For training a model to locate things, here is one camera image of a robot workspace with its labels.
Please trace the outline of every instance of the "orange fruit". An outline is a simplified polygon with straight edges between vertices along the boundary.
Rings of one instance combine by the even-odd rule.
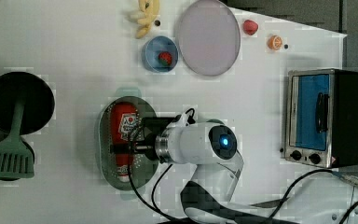
[[[269,40],[268,40],[268,47],[270,49],[280,49],[282,47],[282,39],[277,36],[277,35],[273,35]]]

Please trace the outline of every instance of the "oven knob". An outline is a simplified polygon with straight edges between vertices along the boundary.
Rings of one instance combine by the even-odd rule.
[[[309,156],[309,158],[313,164],[318,164],[319,162],[321,162],[321,157],[318,154],[312,154]]]
[[[299,161],[301,159],[301,152],[296,150],[296,151],[292,152],[292,154],[290,154],[290,156],[293,158],[293,160]]]

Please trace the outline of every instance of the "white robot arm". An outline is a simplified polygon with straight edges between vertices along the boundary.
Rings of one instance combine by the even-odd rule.
[[[185,214],[198,223],[266,221],[271,210],[230,203],[243,167],[234,132],[220,123],[190,124],[189,119],[188,113],[177,117],[156,138],[155,148],[161,162],[197,164],[181,192]]]

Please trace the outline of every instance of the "power cord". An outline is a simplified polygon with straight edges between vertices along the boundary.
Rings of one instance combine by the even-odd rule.
[[[354,203],[345,213],[344,217],[341,219],[341,221],[339,221],[339,224],[343,224],[345,222],[345,219],[347,219],[350,216],[351,211],[353,211],[353,209],[355,209],[358,206],[358,201],[356,203]]]
[[[130,150],[130,154],[131,155],[134,155],[134,149],[133,149],[133,143],[131,140],[131,136],[132,136],[132,133],[137,130],[137,132],[135,133],[134,135],[134,138],[136,139],[136,137],[138,136],[138,134],[141,132],[142,130],[142,126],[141,124],[138,124],[136,125],[130,132],[129,132],[129,135],[128,135],[128,142],[129,142],[129,150]],[[133,191],[135,192],[136,196],[139,198],[139,200],[141,200],[141,202],[146,205],[148,208],[150,208],[151,210],[159,213],[160,215],[166,217],[169,221],[179,221],[181,222],[182,220],[181,219],[178,219],[176,217],[172,217],[170,215],[167,215],[165,213],[163,213],[161,210],[159,210],[159,208],[157,207],[153,207],[152,205],[150,205],[147,201],[145,201],[144,198],[142,198],[142,196],[139,194],[138,190],[136,189],[135,185],[133,184],[133,180],[132,180],[132,177],[131,177],[131,170],[130,170],[130,163],[131,163],[131,158],[129,157],[129,161],[128,161],[128,166],[127,166],[127,175],[129,176],[129,179],[130,179],[130,184],[131,184],[131,187],[133,189]]]
[[[282,205],[284,204],[284,202],[286,202],[287,198],[288,198],[288,195],[290,193],[290,190],[292,190],[292,188],[298,183],[300,182],[302,179],[304,179],[305,177],[309,176],[309,175],[313,175],[313,174],[316,174],[316,173],[321,173],[321,172],[326,172],[326,173],[333,173],[333,171],[331,170],[327,170],[327,169],[320,169],[320,170],[314,170],[314,171],[311,171],[311,172],[308,172],[304,175],[302,175],[301,177],[299,177],[298,179],[295,180],[295,182],[293,182],[290,187],[287,189],[287,191],[284,193],[283,195],[283,198],[281,198],[278,206],[275,208],[275,210],[271,213],[271,215],[266,218],[266,220],[264,220],[263,222],[261,223],[269,223],[270,221],[272,221],[272,219],[275,217],[275,215],[279,212],[279,210],[281,209]]]
[[[158,210],[159,210],[159,208],[158,208],[158,206],[156,205],[156,202],[155,202],[155,199],[154,199],[154,193],[156,192],[156,188],[157,188],[157,185],[158,185],[159,181],[161,181],[162,177],[165,176],[165,174],[167,174],[167,172],[171,169],[171,167],[172,167],[172,164],[169,165],[169,166],[167,167],[167,169],[165,169],[164,173],[161,174],[161,176],[160,176],[159,179],[157,180],[157,182],[156,182],[156,184],[155,184],[155,186],[153,187],[153,190],[152,190],[152,203],[153,203],[153,205],[155,206],[155,208],[158,209]]]

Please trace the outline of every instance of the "green spatula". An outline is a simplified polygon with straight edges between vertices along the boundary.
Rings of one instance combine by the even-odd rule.
[[[14,108],[10,134],[0,142],[1,178],[31,178],[34,176],[33,154],[20,138],[25,98],[25,90],[20,89]]]

